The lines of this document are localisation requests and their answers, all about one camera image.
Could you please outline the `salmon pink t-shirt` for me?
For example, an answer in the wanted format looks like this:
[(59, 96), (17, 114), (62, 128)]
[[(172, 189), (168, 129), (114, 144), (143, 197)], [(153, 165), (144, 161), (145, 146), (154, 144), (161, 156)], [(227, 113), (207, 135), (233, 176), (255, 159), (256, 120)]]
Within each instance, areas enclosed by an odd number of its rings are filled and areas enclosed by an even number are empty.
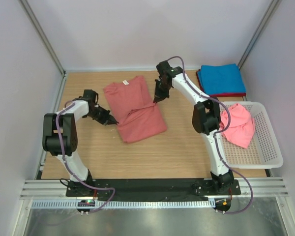
[(105, 98), (117, 130), (125, 143), (134, 143), (167, 130), (162, 113), (153, 102), (143, 76), (104, 87)]

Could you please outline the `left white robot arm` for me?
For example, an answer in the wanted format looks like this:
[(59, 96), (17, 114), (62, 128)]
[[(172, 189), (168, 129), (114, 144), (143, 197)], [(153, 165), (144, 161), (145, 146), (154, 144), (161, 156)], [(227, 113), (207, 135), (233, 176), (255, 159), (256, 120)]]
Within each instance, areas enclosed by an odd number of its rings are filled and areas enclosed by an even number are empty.
[(82, 96), (67, 101), (56, 113), (47, 113), (43, 119), (42, 146), (55, 156), (69, 173), (67, 195), (73, 191), (84, 197), (94, 191), (111, 191), (113, 188), (95, 187), (89, 169), (82, 163), (77, 151), (78, 135), (76, 122), (90, 117), (102, 125), (117, 125), (118, 121), (98, 104), (98, 93), (86, 89)]

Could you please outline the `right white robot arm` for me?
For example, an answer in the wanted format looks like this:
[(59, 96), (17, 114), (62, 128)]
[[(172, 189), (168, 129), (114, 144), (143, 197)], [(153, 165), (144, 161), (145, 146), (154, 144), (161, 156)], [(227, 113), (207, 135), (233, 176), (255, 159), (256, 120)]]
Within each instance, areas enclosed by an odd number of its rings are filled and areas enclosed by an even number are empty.
[(234, 182), (233, 172), (225, 165), (224, 150), (220, 130), (220, 104), (216, 98), (203, 93), (188, 78), (180, 66), (171, 67), (168, 61), (162, 61), (156, 66), (159, 73), (155, 80), (154, 103), (169, 98), (171, 88), (178, 90), (194, 106), (192, 126), (201, 134), (210, 159), (210, 174), (212, 190), (218, 195), (229, 190)]

